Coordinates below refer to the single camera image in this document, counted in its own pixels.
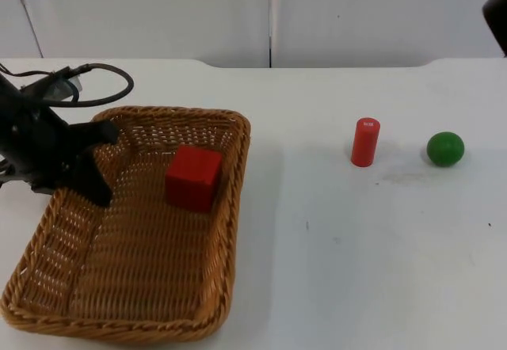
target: white wall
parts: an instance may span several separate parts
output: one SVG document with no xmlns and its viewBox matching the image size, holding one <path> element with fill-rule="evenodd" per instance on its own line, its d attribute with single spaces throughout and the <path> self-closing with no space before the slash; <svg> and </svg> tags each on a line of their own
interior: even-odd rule
<svg viewBox="0 0 507 350">
<path fill-rule="evenodd" d="M 486 0 L 273 0 L 273 66 L 414 66 L 501 56 Z"/>
<path fill-rule="evenodd" d="M 44 57 L 269 64 L 269 0 L 26 0 Z"/>
<path fill-rule="evenodd" d="M 1 57 L 40 57 L 20 0 L 0 0 Z"/>
</svg>

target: basket rim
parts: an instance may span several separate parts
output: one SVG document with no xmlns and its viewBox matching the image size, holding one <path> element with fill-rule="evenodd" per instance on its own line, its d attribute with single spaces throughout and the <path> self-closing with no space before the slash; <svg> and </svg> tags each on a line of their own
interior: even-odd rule
<svg viewBox="0 0 507 350">
<path fill-rule="evenodd" d="M 248 153 L 248 148 L 250 146 L 250 122 L 247 118 L 245 118 L 242 114 L 232 111 L 232 110 L 224 110 L 224 109 L 207 109 L 207 108 L 185 108 L 185 107 L 151 107 L 151 106 L 122 106 L 106 109 L 103 112 L 98 113 L 93 120 L 103 120 L 107 119 L 111 116 L 118 115 L 153 115 L 160 113 L 168 113 L 175 115 L 193 115 L 196 114 L 202 115 L 202 117 L 206 116 L 214 116 L 217 114 L 221 115 L 224 119 L 232 119 L 235 120 L 240 125 L 240 135 L 238 135 L 237 140 L 240 141 L 240 151 L 238 152 L 238 162 L 234 165 L 232 170 L 233 173 L 239 175 L 236 177 L 236 183 L 239 189 L 241 189 L 244 172 L 246 167 L 246 157 Z M 35 314 L 30 310 L 26 310 L 25 308 L 21 308 L 19 303 L 19 298 L 23 290 L 25 289 L 25 284 L 28 278 L 21 277 L 22 271 L 24 269 L 33 268 L 35 266 L 36 259 L 40 256 L 40 247 L 45 243 L 48 234 L 51 232 L 51 223 L 54 221 L 56 214 L 59 212 L 59 209 L 62 207 L 64 202 L 71 195 L 71 191 L 67 188 L 57 189 L 53 196 L 51 197 L 49 204 L 44 210 L 44 214 L 36 228 L 35 233 L 33 234 L 30 242 L 27 244 L 25 251 L 19 260 L 17 267 L 14 269 L 12 276 L 10 277 L 7 285 L 2 293 L 2 299 L 0 301 L 0 311 L 4 318 L 10 324 L 21 324 L 21 325 L 51 325 L 51 333 L 58 334 L 56 330 L 58 328 L 65 328 L 69 326 L 73 326 L 76 329 L 78 328 L 95 328 L 98 330 L 102 329 L 124 329 L 127 332 L 139 332 L 146 333 L 150 331 L 156 331 L 160 334 L 170 330 L 182 330 L 183 332 L 196 332 L 199 330 L 205 330 L 210 325 L 215 323 L 219 323 L 220 321 L 225 320 L 228 313 L 228 307 L 225 302 L 226 299 L 224 296 L 232 295 L 232 285 L 229 285 L 229 278 L 234 278 L 234 257 L 235 257 L 235 249 L 227 249 L 227 261 L 224 264 L 224 277 L 222 278 L 222 283 L 220 285 L 220 293 L 219 293 L 219 304 L 215 307 L 212 314 L 209 314 L 206 318 L 201 320 L 194 319 L 177 319 L 172 321 L 151 321 L 151 320 L 96 320 L 92 318 L 71 318 L 64 315 L 59 314 Z M 230 209 L 238 210 L 239 209 L 239 198 L 231 199 L 230 201 Z M 238 219 L 234 215 L 230 215 L 229 219 L 224 223 L 227 228 L 227 238 L 232 238 L 235 236 L 235 231 L 232 226 L 234 225 L 234 221 Z M 28 331 L 35 331 L 35 329 L 31 329 L 28 327 L 24 327 Z"/>
</svg>

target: wicker basket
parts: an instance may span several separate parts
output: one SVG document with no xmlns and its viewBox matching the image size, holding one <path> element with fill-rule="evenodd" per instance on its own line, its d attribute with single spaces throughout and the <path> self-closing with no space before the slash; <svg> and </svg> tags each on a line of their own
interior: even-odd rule
<svg viewBox="0 0 507 350">
<path fill-rule="evenodd" d="M 111 206 L 57 190 L 4 290 L 15 328 L 119 343 L 199 340 L 226 319 L 234 282 L 239 197 L 250 124 L 236 112 L 113 108 L 120 128 L 95 152 Z M 164 173 L 181 143 L 223 154 L 212 212 L 164 200 Z"/>
</svg>

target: red cylinder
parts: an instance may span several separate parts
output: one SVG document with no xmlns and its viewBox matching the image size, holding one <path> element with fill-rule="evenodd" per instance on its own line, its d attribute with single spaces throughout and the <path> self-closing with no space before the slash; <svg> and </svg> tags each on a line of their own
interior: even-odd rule
<svg viewBox="0 0 507 350">
<path fill-rule="evenodd" d="M 365 167 L 373 163 L 379 131 L 380 123 L 378 120 L 361 118 L 357 121 L 352 157 L 350 158 L 354 165 Z"/>
</svg>

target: red block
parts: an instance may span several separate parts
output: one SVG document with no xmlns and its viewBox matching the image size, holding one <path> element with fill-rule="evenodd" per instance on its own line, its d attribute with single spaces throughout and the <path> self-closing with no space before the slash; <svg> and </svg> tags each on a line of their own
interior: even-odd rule
<svg viewBox="0 0 507 350">
<path fill-rule="evenodd" d="M 221 153 L 179 146 L 166 172 L 167 202 L 190 211 L 209 212 L 221 167 Z"/>
</svg>

